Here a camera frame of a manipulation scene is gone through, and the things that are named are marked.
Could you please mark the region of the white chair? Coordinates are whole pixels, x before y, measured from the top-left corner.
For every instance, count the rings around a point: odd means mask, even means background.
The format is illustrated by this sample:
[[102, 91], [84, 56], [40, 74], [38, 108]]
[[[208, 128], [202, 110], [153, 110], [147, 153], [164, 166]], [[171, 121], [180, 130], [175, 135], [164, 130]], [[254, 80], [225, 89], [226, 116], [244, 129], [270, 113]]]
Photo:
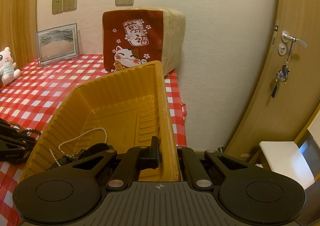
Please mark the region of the white chair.
[[262, 141], [259, 146], [273, 172], [294, 179], [304, 189], [315, 183], [315, 177], [295, 142]]

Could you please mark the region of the yellow plastic tray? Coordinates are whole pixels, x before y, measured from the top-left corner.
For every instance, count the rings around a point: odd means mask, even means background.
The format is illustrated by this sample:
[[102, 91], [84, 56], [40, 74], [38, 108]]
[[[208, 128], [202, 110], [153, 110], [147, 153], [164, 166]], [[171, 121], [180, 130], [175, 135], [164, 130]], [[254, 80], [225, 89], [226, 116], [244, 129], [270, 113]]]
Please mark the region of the yellow plastic tray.
[[44, 172], [63, 155], [106, 142], [123, 154], [159, 139], [160, 164], [140, 174], [142, 181], [181, 179], [161, 62], [155, 60], [76, 86], [37, 141], [21, 174]]

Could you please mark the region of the red white checkered tablecloth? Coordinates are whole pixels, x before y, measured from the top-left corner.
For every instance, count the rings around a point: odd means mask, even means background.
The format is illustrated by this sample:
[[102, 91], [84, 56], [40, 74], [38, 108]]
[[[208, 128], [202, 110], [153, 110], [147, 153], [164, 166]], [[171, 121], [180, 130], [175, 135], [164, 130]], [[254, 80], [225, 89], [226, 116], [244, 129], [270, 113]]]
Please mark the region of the red white checkered tablecloth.
[[[25, 129], [43, 131], [72, 88], [105, 74], [103, 55], [81, 55], [47, 67], [38, 67], [37, 60], [32, 61], [21, 68], [20, 77], [9, 86], [1, 85], [1, 118]], [[186, 107], [181, 102], [175, 70], [165, 76], [165, 86], [176, 144], [186, 146]], [[23, 167], [1, 162], [1, 225], [21, 222], [13, 207], [12, 192]]]

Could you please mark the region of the silver door lock knob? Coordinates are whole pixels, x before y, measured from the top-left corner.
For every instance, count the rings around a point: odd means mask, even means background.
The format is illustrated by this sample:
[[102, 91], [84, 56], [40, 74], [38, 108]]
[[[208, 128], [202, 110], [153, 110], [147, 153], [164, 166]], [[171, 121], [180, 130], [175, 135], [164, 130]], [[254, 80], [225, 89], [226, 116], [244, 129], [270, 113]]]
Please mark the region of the silver door lock knob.
[[280, 43], [278, 45], [278, 54], [281, 55], [281, 56], [284, 56], [284, 55], [286, 55], [286, 52], [287, 52], [286, 44]]

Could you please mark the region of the white cat plush toy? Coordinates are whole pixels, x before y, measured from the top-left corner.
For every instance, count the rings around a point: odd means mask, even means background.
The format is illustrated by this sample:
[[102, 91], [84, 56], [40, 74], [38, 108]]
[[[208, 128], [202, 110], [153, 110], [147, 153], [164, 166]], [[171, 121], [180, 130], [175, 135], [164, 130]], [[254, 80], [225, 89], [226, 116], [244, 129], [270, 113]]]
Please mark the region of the white cat plush toy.
[[1, 81], [4, 85], [9, 85], [15, 79], [17, 79], [21, 71], [16, 69], [16, 63], [13, 60], [13, 56], [9, 47], [6, 47], [0, 53], [1, 59]]

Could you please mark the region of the blue tassel charm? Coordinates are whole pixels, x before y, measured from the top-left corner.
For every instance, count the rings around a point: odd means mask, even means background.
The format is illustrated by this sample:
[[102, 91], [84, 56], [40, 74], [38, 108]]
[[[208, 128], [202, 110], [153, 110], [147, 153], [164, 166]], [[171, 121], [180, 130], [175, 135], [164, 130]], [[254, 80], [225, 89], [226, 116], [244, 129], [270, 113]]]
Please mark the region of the blue tassel charm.
[[273, 91], [271, 93], [271, 97], [272, 98], [275, 98], [275, 96], [276, 96], [277, 90], [279, 88], [279, 83], [286, 84], [286, 81], [287, 81], [287, 79], [289, 77], [290, 69], [289, 69], [287, 64], [289, 63], [289, 60], [291, 58], [293, 44], [294, 44], [294, 42], [291, 41], [290, 48], [289, 48], [289, 53], [288, 53], [288, 57], [286, 59], [286, 62], [281, 67], [281, 69], [276, 73], [276, 85], [275, 85], [275, 87], [274, 87], [274, 89], [273, 89]]

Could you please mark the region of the double wall power socket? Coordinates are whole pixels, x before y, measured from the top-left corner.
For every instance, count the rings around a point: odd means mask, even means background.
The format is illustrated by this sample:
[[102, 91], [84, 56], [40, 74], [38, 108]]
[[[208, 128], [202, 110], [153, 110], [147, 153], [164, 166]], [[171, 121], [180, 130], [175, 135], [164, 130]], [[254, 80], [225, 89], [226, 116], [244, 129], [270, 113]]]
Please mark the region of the double wall power socket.
[[52, 14], [57, 15], [63, 12], [77, 9], [77, 0], [52, 0]]

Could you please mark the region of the silver framed sand picture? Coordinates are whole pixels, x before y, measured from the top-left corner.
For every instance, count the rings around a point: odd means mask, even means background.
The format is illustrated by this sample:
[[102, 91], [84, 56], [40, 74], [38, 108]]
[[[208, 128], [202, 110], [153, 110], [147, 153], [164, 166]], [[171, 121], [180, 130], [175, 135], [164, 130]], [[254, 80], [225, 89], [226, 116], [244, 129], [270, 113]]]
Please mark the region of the silver framed sand picture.
[[80, 56], [76, 23], [37, 31], [35, 38], [38, 66]]

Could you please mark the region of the wooden door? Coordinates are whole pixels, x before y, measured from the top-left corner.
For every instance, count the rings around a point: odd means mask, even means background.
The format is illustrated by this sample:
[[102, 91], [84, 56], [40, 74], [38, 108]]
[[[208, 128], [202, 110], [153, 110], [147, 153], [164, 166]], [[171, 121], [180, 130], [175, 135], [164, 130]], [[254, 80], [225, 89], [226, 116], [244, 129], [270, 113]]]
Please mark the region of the wooden door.
[[278, 0], [259, 82], [225, 153], [251, 159], [262, 141], [292, 141], [319, 105], [319, 0]]

